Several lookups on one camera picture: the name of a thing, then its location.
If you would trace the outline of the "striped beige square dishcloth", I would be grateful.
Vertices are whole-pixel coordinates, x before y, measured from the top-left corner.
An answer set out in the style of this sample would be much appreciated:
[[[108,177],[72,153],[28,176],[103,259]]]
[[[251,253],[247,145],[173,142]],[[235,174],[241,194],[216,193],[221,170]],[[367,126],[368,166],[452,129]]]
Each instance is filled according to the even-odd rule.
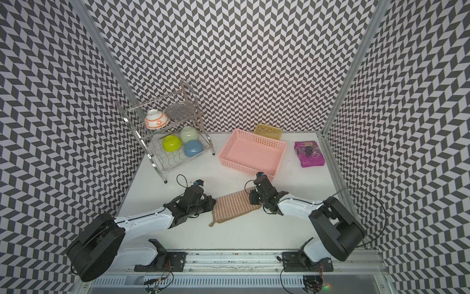
[[[248,192],[242,190],[219,197],[212,210],[213,220],[209,226],[213,227],[215,224],[221,224],[260,209],[261,205],[252,205],[250,203],[249,192],[254,189],[254,187],[250,187],[247,189]]]

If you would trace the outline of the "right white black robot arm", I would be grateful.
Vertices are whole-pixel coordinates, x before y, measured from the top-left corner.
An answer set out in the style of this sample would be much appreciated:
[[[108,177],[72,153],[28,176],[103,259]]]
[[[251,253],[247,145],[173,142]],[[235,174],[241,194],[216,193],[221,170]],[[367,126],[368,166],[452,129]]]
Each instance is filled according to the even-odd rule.
[[[253,183],[255,188],[249,193],[251,205],[261,205],[270,214],[294,216],[313,225],[318,237],[306,241],[299,250],[299,259],[306,265],[331,257],[344,262],[366,237],[360,221],[336,195],[314,202],[279,192],[263,172],[256,174]]]

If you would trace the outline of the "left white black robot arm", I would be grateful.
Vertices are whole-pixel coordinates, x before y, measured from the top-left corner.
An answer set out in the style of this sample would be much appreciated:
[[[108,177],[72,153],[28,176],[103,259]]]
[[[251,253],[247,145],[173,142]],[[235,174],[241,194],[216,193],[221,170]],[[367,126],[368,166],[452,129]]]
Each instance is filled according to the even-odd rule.
[[[151,212],[118,218],[100,214],[66,249],[70,270],[83,282],[97,279],[109,268],[134,266],[162,270],[167,260],[163,245],[156,239],[137,245],[136,239],[211,212],[216,203],[216,199],[204,193],[203,181],[198,180],[181,196]]]

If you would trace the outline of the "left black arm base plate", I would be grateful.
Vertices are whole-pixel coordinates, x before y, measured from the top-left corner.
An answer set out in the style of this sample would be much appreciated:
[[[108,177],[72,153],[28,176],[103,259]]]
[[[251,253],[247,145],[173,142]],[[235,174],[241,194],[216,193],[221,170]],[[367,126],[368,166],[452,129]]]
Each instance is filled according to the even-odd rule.
[[[186,264],[187,252],[158,253],[157,257],[149,265],[136,265],[135,272],[183,272]]]

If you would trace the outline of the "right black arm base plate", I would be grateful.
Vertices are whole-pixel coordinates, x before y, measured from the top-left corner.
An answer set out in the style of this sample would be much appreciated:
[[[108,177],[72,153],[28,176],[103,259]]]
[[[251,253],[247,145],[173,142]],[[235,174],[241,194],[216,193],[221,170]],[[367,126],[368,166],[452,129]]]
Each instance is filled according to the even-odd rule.
[[[304,253],[285,251],[282,252],[280,261],[283,269],[288,273],[293,272],[333,272],[334,267],[330,258],[324,258],[319,262],[312,262]]]

